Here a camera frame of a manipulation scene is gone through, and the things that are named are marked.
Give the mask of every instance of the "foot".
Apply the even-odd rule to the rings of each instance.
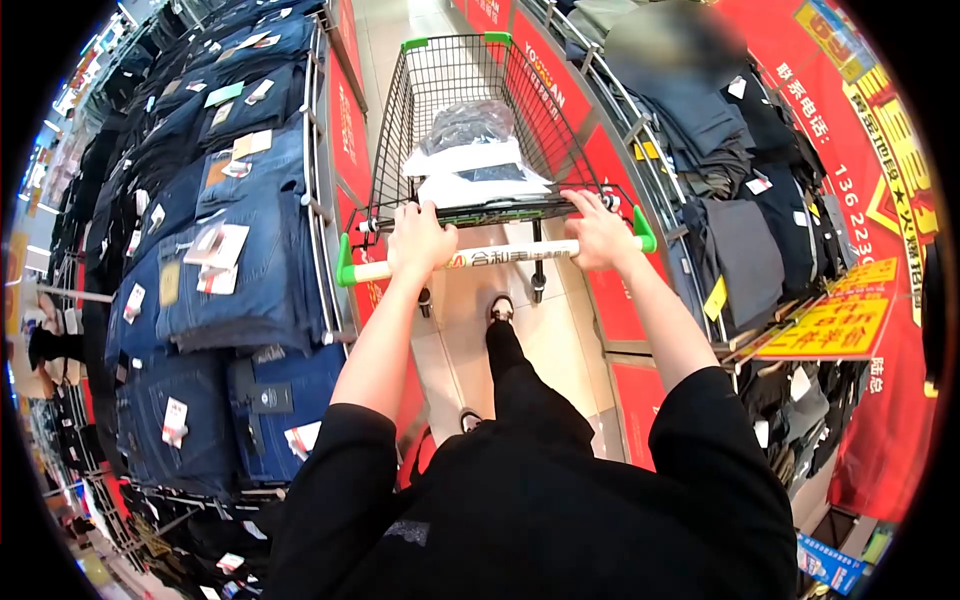
[[[464,433],[469,433],[477,428],[483,421],[480,419],[480,415],[477,415],[472,408],[465,408],[460,411],[460,430]]]
[[[488,317],[490,318],[489,324],[494,324],[497,321],[514,324],[514,301],[510,300],[510,296],[507,294],[500,294],[493,299]]]

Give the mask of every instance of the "black pants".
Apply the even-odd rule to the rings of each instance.
[[[487,329],[487,354],[497,428],[593,456],[593,427],[569,400],[543,383],[523,355],[512,325],[493,322]]]

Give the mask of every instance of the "store aisle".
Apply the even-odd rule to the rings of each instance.
[[[361,70],[367,102],[368,147],[374,163],[383,105],[388,100],[402,41],[417,36],[470,33],[447,0],[354,0]],[[545,224],[548,239],[562,234],[560,223]],[[529,223],[467,228],[459,248],[532,242]],[[544,263],[543,302],[531,303],[534,263],[514,263],[434,274],[429,283],[433,316],[414,320],[413,352],[429,404],[437,442],[459,433],[457,416],[469,406],[491,418],[493,383],[484,343],[485,313],[492,298],[514,299],[514,326],[527,358],[540,377],[566,396],[593,424],[594,453],[606,456],[598,414],[613,407],[613,396],[593,312],[582,274],[568,260]]]

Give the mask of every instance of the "plastic bag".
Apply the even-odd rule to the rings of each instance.
[[[550,193],[551,183],[522,163],[494,165],[459,173],[438,173],[423,182],[418,190],[421,203],[433,202],[437,208],[483,204],[491,200],[533,200]]]
[[[404,177],[482,169],[521,161],[514,116],[499,100],[458,103],[439,110],[430,133],[403,164]]]

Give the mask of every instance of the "shopping cart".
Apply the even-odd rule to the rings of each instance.
[[[615,183],[602,185],[584,156],[561,107],[544,84],[536,68],[504,32],[470,36],[420,37],[403,42],[396,62],[373,165],[373,186],[366,208],[350,215],[347,232],[341,235],[336,280],[341,286],[390,276],[386,262],[352,264],[352,251],[377,244],[380,236],[393,230],[394,210],[408,202],[419,202],[418,190],[424,178],[404,177],[404,161],[433,126],[434,116],[451,105],[479,100],[499,100],[514,114],[514,136],[526,163],[552,181],[549,193],[541,198],[498,198],[482,204],[442,207],[437,210],[441,226],[479,227],[518,222],[533,224],[532,244],[513,244],[459,251],[447,269],[536,261],[531,277],[533,302],[540,302],[546,277],[543,259],[576,256],[576,240],[542,241],[541,221],[560,217],[576,208],[560,196],[563,189],[586,189],[604,199],[616,211],[629,201]],[[639,208],[621,211],[629,215],[636,243],[644,252],[653,252],[657,240]],[[356,232],[362,233],[359,239]]]

